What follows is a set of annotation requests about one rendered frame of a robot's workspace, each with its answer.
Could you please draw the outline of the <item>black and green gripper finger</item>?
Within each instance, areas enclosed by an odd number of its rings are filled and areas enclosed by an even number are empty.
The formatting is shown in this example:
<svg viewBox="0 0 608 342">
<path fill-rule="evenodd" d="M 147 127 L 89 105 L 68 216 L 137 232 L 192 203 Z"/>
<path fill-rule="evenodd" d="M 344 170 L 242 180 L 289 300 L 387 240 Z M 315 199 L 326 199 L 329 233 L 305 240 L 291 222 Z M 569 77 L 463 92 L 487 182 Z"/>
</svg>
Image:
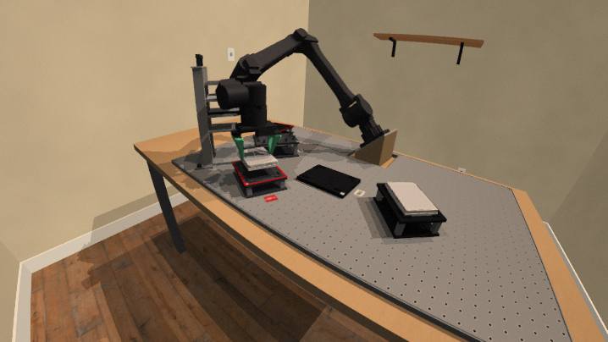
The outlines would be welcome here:
<svg viewBox="0 0 608 342">
<path fill-rule="evenodd" d="M 234 136 L 232 136 L 232 138 L 233 138 L 235 144 L 237 144 L 236 146 L 237 146 L 237 148 L 239 150 L 241 160 L 244 161 L 244 141 L 243 141 L 243 138 L 241 136 L 240 137 L 234 137 Z"/>
<path fill-rule="evenodd" d="M 268 152 L 271 155 L 273 154 L 274 148 L 276 147 L 276 145 L 279 142 L 280 138 L 281 138 L 281 135 L 270 135 L 270 136 L 268 136 Z M 270 147 L 271 147 L 271 149 L 270 149 Z"/>
</svg>

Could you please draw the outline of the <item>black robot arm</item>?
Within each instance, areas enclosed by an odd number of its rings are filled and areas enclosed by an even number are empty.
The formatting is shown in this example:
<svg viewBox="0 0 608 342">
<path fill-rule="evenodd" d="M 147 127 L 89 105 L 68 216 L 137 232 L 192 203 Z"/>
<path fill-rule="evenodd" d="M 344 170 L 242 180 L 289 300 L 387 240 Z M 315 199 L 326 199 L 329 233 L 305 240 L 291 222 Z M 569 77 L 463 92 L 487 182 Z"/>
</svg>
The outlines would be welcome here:
<svg viewBox="0 0 608 342">
<path fill-rule="evenodd" d="M 361 148 L 390 132 L 389 129 L 383 131 L 380 125 L 376 125 L 370 104 L 363 99 L 361 94 L 355 96 L 348 89 L 321 52 L 318 39 L 308 35 L 302 28 L 295 30 L 293 34 L 260 52 L 241 57 L 229 79 L 220 80 L 215 90 L 220 108 L 223 110 L 239 108 L 240 121 L 245 125 L 246 105 L 256 106 L 256 109 L 259 109 L 261 105 L 266 105 L 267 86 L 261 85 L 262 82 L 257 81 L 258 78 L 266 70 L 283 58 L 289 57 L 292 53 L 303 53 L 310 59 L 339 100 L 341 106 L 339 110 L 345 123 L 351 128 L 359 125 L 362 132 L 361 137 L 364 140 L 359 145 Z M 349 107 L 353 102 L 356 103 Z"/>
</svg>

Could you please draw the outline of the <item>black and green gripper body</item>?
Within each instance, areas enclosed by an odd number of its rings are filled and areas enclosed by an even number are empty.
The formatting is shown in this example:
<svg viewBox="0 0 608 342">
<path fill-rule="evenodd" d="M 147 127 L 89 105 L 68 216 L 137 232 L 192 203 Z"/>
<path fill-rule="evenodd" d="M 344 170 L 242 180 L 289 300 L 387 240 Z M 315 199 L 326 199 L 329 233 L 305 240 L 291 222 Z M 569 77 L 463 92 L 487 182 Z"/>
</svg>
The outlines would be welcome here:
<svg viewBox="0 0 608 342">
<path fill-rule="evenodd" d="M 245 122 L 235 124 L 237 130 L 231 130 L 231 134 L 234 137 L 240 137 L 242 133 L 255 132 L 255 136 L 266 136 L 266 135 L 281 135 L 281 131 L 277 130 L 277 124 L 267 120 L 266 123 L 266 105 L 259 106 L 245 106 Z"/>
</svg>

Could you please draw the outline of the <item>grey slotted rack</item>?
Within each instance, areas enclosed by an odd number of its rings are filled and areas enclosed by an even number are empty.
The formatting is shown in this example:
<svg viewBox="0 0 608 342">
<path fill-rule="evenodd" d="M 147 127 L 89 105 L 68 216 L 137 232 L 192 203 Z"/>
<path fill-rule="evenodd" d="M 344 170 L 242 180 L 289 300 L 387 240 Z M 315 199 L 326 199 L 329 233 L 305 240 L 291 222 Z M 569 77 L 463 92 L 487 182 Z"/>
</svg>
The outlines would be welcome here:
<svg viewBox="0 0 608 342">
<path fill-rule="evenodd" d="M 207 81 L 207 68 L 192 68 L 194 92 L 196 99 L 196 114 L 198 128 L 202 146 L 202 156 L 204 165 L 223 165 L 231 164 L 233 161 L 240 160 L 238 148 L 214 149 L 213 134 L 219 132 L 230 132 L 237 130 L 235 123 L 212 124 L 211 118 L 240 116 L 237 113 L 208 115 L 210 102 L 217 99 L 207 99 L 208 86 L 218 85 L 220 80 Z M 207 82 L 207 83 L 206 83 Z M 227 130 L 226 130 L 227 129 Z M 213 150 L 212 150 L 213 147 Z"/>
</svg>

